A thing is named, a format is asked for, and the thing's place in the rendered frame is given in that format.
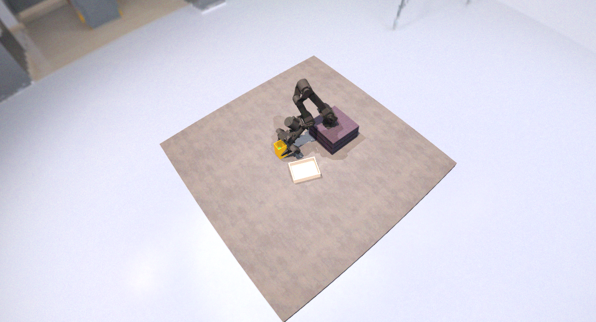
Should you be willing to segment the yellow square cup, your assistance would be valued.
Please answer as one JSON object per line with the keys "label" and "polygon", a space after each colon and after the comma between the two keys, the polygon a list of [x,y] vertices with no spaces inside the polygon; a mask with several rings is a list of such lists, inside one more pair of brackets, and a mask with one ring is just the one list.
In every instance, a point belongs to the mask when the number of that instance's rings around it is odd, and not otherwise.
{"label": "yellow square cup", "polygon": [[[280,149],[278,149],[278,148],[280,148]],[[275,153],[279,157],[279,159],[282,159],[283,157],[288,155],[288,154],[286,154],[284,156],[281,156],[281,154],[286,150],[286,148],[287,148],[287,146],[286,146],[285,142],[283,142],[281,140],[274,143]]]}

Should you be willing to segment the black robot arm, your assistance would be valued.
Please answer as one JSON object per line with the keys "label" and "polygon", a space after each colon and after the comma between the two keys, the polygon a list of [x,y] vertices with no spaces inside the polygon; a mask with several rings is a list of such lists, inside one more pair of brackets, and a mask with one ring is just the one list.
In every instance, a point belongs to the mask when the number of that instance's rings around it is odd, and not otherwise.
{"label": "black robot arm", "polygon": [[[300,95],[302,95],[300,97]],[[330,108],[330,106],[319,98],[316,93],[312,90],[311,85],[309,82],[304,78],[297,82],[295,87],[294,95],[292,96],[292,101],[300,110],[301,115],[298,115],[296,118],[295,116],[289,116],[285,119],[284,125],[286,127],[291,128],[297,134],[301,134],[304,132],[305,129],[309,130],[309,127],[313,127],[316,123],[312,114],[306,110],[304,106],[304,101],[309,98],[318,108],[318,112],[322,116],[323,121],[322,124],[326,127],[326,129],[330,129],[336,126],[337,116],[334,113],[334,110]],[[302,121],[304,120],[304,122]],[[292,133],[289,134],[289,130],[280,132],[278,134],[278,138],[281,141],[290,142],[292,139]]]}

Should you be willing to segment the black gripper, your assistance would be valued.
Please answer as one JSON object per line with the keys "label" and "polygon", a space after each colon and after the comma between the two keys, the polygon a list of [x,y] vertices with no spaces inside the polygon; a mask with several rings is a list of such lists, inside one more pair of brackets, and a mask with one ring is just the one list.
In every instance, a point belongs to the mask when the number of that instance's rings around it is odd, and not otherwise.
{"label": "black gripper", "polygon": [[[280,129],[280,128],[278,128],[278,129],[276,130],[276,133],[277,133],[277,135],[278,135],[280,132],[283,132],[283,131],[284,131],[283,129]],[[291,133],[292,133],[292,139],[291,139],[291,141],[290,141],[290,142],[288,142],[288,144],[290,145],[290,147],[287,147],[287,148],[286,148],[286,150],[285,150],[285,151],[284,151],[284,152],[281,154],[281,156],[284,156],[284,155],[286,155],[287,153],[291,153],[291,152],[299,154],[299,153],[300,153],[300,151],[301,151],[301,150],[298,148],[298,146],[295,146],[295,145],[293,145],[293,143],[295,143],[296,139],[297,139],[297,138],[300,138],[300,137],[299,137],[300,135],[299,135],[299,134],[297,134],[297,133],[296,133],[294,130],[290,129],[290,130],[289,130],[289,134],[291,134]]]}

